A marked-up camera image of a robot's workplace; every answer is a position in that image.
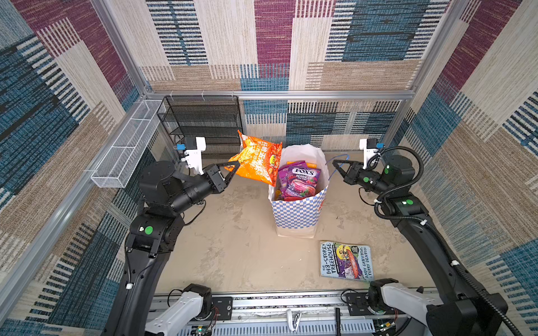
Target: checkered paper bag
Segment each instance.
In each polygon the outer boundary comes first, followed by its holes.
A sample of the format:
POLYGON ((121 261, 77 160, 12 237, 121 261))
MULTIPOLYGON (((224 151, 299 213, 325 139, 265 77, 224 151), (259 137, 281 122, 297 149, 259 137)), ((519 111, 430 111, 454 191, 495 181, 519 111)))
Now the checkered paper bag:
POLYGON ((275 201, 275 187, 269 186, 269 201, 277 224, 277 234, 283 237, 313 238, 316 234, 317 220, 329 187, 329 169, 321 149, 312 145, 293 145, 282 149, 280 165, 287 161, 315 163, 321 174, 317 182, 316 195, 300 201, 275 201))

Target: black wire mesh shelf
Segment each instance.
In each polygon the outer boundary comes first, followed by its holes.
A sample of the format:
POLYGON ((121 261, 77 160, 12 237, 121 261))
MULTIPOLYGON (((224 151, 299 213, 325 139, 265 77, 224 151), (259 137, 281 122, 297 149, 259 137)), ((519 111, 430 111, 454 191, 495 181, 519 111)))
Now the black wire mesh shelf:
POLYGON ((174 144, 184 137, 205 137, 204 159, 229 159, 239 153, 237 130, 243 122, 236 96, 167 96, 157 116, 174 144))

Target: beige table surface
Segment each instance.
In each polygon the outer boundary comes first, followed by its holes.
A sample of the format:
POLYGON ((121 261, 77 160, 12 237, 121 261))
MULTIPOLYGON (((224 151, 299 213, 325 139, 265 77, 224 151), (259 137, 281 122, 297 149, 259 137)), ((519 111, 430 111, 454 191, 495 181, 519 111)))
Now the beige table surface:
MULTIPOLYGON (((357 152, 351 159, 361 157, 357 152)), ((372 203, 374 194, 362 192, 372 203)), ((379 219, 360 200, 358 187, 345 184, 338 173, 330 181, 313 239, 277 236, 267 184, 236 176, 224 193, 206 201, 205 211, 181 231, 156 293, 190 283, 213 292, 367 288, 365 282, 320 275, 323 240, 369 245, 375 278, 391 277, 408 287, 434 285, 407 240, 388 220, 379 219)), ((189 209, 186 221, 199 209, 189 209)))

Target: orange chip bag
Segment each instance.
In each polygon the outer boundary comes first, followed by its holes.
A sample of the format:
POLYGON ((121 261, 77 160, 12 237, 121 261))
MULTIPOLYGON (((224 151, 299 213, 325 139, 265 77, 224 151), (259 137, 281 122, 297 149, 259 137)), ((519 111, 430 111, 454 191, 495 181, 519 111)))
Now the orange chip bag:
POLYGON ((230 161, 239 161, 241 166, 236 174, 256 181, 262 181, 275 187, 277 185, 278 167, 280 166, 280 154, 282 143, 273 144, 255 137, 241 134, 243 150, 232 157, 230 161))

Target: mesh basket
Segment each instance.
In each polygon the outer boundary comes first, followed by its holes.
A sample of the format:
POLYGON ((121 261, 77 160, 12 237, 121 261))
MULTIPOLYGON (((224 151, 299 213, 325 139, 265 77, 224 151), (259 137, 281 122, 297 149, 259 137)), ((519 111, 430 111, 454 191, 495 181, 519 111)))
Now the mesh basket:
POLYGON ((240 151, 243 133, 235 96, 168 96, 157 115, 175 144, 183 137, 205 137, 205 159, 229 159, 240 151))
POLYGON ((145 100, 138 106, 91 175, 99 188, 125 188, 159 125, 158 111, 165 111, 162 101, 145 100))

